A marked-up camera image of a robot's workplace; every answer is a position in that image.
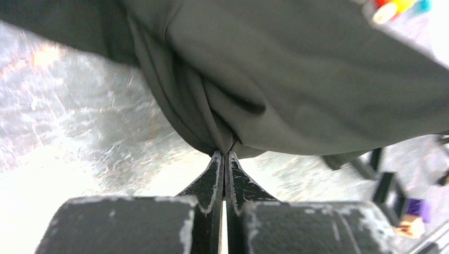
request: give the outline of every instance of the gray cloth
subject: gray cloth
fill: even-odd
[[[449,126],[449,72],[348,0],[3,0],[0,19],[137,66],[208,154],[320,155],[332,167]]]

